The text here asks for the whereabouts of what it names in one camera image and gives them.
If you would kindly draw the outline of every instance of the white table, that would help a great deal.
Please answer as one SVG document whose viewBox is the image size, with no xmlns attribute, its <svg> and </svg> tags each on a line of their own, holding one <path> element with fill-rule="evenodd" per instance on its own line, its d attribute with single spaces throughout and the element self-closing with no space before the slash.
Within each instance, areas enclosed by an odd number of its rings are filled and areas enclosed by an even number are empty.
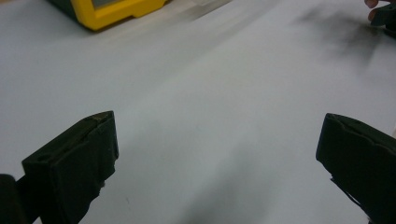
<svg viewBox="0 0 396 224">
<path fill-rule="evenodd" d="M 93 34 L 46 1 L 1 4 L 0 172 L 114 110 L 117 171 L 81 223 L 367 223 L 315 153 L 328 112 L 392 133 L 395 40 L 358 0 L 213 9 L 174 0 Z"/>
</svg>

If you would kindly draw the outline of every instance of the black object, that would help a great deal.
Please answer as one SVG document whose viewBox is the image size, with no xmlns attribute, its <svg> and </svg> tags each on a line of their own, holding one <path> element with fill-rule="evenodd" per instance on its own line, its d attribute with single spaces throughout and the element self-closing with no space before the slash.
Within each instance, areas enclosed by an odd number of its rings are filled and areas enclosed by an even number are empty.
<svg viewBox="0 0 396 224">
<path fill-rule="evenodd" d="M 23 160 L 18 182 L 0 175 L 0 223 L 79 223 L 118 156 L 112 111 L 79 121 Z"/>
<path fill-rule="evenodd" d="M 376 9 L 375 16 L 371 22 L 373 26 L 385 25 L 389 35 L 396 34 L 396 3 L 388 4 Z"/>
<path fill-rule="evenodd" d="M 396 223 L 396 139 L 358 120 L 327 114 L 317 160 L 375 224 Z"/>
</svg>

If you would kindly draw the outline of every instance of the white tabletop surface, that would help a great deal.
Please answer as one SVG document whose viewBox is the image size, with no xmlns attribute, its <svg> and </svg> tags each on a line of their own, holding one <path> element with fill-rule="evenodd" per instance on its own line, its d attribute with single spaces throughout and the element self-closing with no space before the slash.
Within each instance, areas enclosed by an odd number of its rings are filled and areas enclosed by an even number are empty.
<svg viewBox="0 0 396 224">
<path fill-rule="evenodd" d="M 392 133 L 396 40 L 362 0 L 216 7 L 93 34 L 46 1 L 1 3 L 1 173 L 114 110 L 117 171 L 81 223 L 366 224 L 315 153 L 328 112 Z"/>
</svg>

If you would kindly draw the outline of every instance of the human hand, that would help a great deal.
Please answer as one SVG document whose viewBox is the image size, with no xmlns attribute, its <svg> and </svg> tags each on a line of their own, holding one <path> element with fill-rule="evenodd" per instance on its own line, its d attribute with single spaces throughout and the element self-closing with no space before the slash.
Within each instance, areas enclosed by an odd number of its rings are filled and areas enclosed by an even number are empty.
<svg viewBox="0 0 396 224">
<path fill-rule="evenodd" d="M 384 2 L 389 2 L 389 3 L 396 3 L 396 0 L 381 0 Z M 364 3 L 367 5 L 369 8 L 374 8 L 378 5 L 378 0 L 364 0 Z M 369 21 L 372 21 L 375 15 L 375 9 L 373 9 L 368 16 Z"/>
</svg>

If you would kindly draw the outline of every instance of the yellow object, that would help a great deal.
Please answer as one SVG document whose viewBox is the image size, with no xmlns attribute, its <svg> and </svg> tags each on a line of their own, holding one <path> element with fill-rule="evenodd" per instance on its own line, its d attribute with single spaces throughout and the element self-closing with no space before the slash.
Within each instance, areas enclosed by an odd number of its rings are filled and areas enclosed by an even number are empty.
<svg viewBox="0 0 396 224">
<path fill-rule="evenodd" d="M 99 30 L 128 17 L 142 17 L 163 7 L 167 0 L 118 0 L 95 8 L 92 0 L 71 0 L 77 20 Z"/>
</svg>

